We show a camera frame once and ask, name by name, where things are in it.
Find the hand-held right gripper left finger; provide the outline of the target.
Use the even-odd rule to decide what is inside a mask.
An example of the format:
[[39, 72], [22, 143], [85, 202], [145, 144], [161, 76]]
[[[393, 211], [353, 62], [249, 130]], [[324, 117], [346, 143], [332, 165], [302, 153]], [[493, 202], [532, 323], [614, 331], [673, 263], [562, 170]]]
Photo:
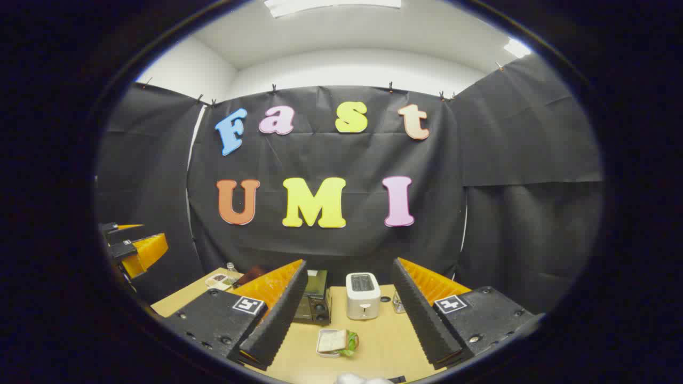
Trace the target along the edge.
[[161, 321], [206, 355], [267, 370], [307, 281], [306, 262], [297, 260], [229, 292], [212, 287]]

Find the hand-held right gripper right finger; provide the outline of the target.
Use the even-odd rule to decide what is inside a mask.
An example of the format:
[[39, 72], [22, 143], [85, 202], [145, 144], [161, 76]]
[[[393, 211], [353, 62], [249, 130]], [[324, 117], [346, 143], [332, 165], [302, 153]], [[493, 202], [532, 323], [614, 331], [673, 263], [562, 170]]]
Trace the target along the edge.
[[486, 353], [542, 318], [491, 286], [469, 289], [403, 258], [393, 261], [391, 282], [435, 369]]

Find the black electric oven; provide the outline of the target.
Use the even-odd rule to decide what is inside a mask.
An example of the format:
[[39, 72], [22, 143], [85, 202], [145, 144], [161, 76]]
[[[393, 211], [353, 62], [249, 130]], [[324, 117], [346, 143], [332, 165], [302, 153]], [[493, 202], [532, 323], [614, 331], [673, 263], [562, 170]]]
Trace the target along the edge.
[[[256, 265], [232, 283], [231, 288], [233, 291], [237, 290], [244, 284], [249, 284], [273, 270], [275, 268], [268, 265]], [[332, 298], [331, 292], [329, 292], [328, 271], [309, 269], [307, 274], [308, 283], [293, 321], [319, 326], [329, 325], [331, 323]]]

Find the sandwich with lettuce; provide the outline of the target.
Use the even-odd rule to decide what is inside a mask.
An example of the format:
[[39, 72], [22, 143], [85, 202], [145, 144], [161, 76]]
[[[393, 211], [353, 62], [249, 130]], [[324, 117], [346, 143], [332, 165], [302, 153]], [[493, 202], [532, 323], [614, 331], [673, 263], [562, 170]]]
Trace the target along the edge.
[[360, 345], [356, 332], [350, 330], [320, 330], [315, 351], [325, 357], [350, 357]]

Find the small white rectangular tray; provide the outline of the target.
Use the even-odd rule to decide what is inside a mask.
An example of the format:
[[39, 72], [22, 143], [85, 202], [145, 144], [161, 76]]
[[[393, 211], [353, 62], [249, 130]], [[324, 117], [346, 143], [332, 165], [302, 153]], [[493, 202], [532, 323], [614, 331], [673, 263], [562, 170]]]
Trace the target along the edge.
[[348, 346], [348, 330], [322, 329], [318, 333], [315, 351], [318, 355], [339, 356]]

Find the white toaster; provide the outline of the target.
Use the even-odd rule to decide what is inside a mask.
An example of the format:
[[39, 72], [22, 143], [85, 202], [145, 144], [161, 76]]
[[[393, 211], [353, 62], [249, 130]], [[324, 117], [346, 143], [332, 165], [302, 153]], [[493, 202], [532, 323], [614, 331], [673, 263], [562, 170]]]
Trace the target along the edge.
[[371, 320], [379, 315], [381, 291], [373, 273], [346, 275], [346, 315], [355, 321]]

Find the white divided snack plate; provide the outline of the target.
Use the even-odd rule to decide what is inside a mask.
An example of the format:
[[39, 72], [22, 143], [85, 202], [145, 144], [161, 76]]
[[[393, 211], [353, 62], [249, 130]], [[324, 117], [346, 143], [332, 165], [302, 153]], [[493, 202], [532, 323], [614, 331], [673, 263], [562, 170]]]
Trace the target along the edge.
[[225, 273], [215, 273], [205, 280], [207, 289], [226, 291], [231, 289], [235, 279]]

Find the black backdrop cloth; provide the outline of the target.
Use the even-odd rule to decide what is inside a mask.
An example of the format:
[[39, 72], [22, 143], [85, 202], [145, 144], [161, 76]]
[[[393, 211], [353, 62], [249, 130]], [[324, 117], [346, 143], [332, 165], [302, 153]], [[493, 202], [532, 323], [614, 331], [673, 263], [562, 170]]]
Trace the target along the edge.
[[304, 259], [332, 285], [401, 257], [532, 312], [587, 265], [603, 200], [582, 107], [530, 54], [453, 99], [375, 87], [303, 87], [208, 107], [128, 90], [96, 170], [100, 223], [165, 233], [148, 303], [233, 262]]

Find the small ceiling light panel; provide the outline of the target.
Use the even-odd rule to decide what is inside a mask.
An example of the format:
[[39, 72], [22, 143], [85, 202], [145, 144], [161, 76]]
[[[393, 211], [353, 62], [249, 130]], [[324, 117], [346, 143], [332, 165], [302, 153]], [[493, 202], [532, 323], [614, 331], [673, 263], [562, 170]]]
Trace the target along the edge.
[[532, 50], [528, 46], [512, 37], [508, 39], [507, 44], [503, 46], [503, 49], [518, 59], [532, 54]]

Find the long ceiling light panel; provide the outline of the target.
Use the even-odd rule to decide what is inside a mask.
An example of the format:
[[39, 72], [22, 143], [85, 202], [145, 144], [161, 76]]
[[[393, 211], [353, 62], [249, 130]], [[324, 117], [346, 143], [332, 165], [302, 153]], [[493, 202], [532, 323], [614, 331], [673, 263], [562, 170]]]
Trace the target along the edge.
[[400, 9], [402, 0], [264, 0], [272, 17], [278, 19], [284, 15], [338, 6], [372, 6]]

